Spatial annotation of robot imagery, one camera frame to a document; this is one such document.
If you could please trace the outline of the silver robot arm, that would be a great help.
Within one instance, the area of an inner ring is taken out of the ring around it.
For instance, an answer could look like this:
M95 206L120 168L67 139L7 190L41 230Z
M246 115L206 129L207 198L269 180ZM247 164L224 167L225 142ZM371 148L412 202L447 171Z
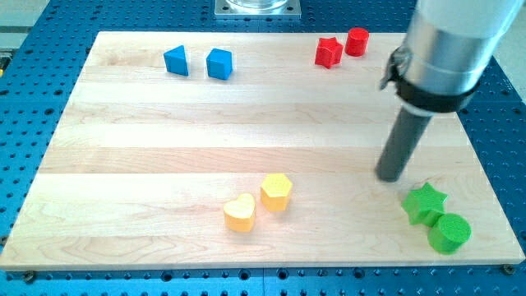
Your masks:
M465 107L523 0L419 0L402 44L390 55L380 88L394 83L402 101L376 165L395 182L437 113Z

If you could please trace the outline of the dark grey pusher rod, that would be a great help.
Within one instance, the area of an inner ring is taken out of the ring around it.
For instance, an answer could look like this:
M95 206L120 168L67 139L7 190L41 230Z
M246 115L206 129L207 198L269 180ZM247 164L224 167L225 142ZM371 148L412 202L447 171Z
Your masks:
M399 111L376 164L376 176L381 181L399 180L430 121L431 116L414 114L406 108Z

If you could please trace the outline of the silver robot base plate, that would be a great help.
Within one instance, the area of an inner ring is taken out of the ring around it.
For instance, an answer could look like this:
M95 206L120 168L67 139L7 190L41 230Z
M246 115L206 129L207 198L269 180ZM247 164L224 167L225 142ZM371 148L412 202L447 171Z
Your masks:
M302 15L299 0L214 0L214 13L217 18L256 18L272 16Z

